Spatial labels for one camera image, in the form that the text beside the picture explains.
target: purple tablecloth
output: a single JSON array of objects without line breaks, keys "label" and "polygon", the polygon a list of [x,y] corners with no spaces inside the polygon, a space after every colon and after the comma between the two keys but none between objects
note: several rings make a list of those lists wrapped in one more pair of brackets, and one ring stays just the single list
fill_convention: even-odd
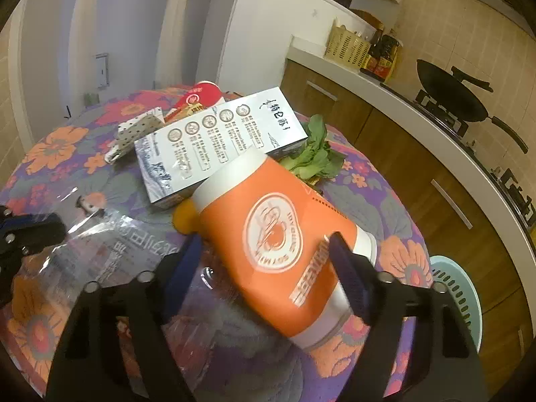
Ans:
[{"label": "purple tablecloth", "polygon": [[[104,152],[117,124],[154,107],[168,110],[181,88],[140,91],[85,112],[41,140],[15,170],[0,200],[18,213],[39,212],[52,188],[75,180],[83,194],[101,205],[157,225],[166,238],[180,244],[171,226],[171,211],[149,207],[136,158],[112,167]],[[322,185],[324,196],[380,244],[377,270],[402,282],[430,286],[428,253],[419,230],[400,200],[374,166],[334,128],[328,139],[347,159],[339,176]],[[304,353],[242,307],[219,316],[216,344],[196,396],[202,401],[330,402],[339,395],[368,334],[352,316],[324,346]],[[44,304],[26,322],[18,322],[11,306],[0,314],[0,338],[26,379],[44,392],[55,346],[65,316]],[[411,349],[414,322],[404,323],[399,352],[387,393],[400,388]]]}]

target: kitchen counter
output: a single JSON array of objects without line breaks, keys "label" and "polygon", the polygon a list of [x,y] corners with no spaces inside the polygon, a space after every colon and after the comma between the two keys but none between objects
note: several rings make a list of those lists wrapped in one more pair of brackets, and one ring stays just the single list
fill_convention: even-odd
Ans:
[{"label": "kitchen counter", "polygon": [[433,154],[478,204],[506,247],[536,327],[536,250],[521,213],[489,171],[430,114],[378,81],[323,58],[325,47],[293,38],[287,58],[349,90],[382,112]]}]

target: leafy greens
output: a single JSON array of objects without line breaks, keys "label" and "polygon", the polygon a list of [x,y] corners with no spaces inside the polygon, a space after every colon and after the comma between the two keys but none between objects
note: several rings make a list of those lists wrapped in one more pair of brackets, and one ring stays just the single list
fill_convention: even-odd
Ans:
[{"label": "leafy greens", "polygon": [[314,115],[304,129],[308,136],[301,152],[296,157],[286,156],[279,164],[303,181],[317,178],[334,178],[344,163],[344,154],[335,151],[325,139],[328,129],[322,115]]}]

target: orange paper cup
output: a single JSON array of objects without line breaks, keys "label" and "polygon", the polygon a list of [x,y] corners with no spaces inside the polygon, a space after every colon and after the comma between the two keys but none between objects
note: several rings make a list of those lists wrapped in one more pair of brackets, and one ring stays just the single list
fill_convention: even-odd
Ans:
[{"label": "orange paper cup", "polygon": [[248,304],[302,349],[325,343],[351,309],[329,261],[341,232],[376,260],[376,239],[252,147],[193,195],[201,222]]}]

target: teal basket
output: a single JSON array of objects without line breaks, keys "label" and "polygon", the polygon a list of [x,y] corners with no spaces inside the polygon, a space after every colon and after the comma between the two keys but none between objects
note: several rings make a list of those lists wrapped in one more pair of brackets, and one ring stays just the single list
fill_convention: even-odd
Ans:
[{"label": "teal basket", "polygon": [[478,352],[482,343],[482,309],[471,279],[460,265],[447,257],[433,256],[430,262],[433,280],[448,286]]}]

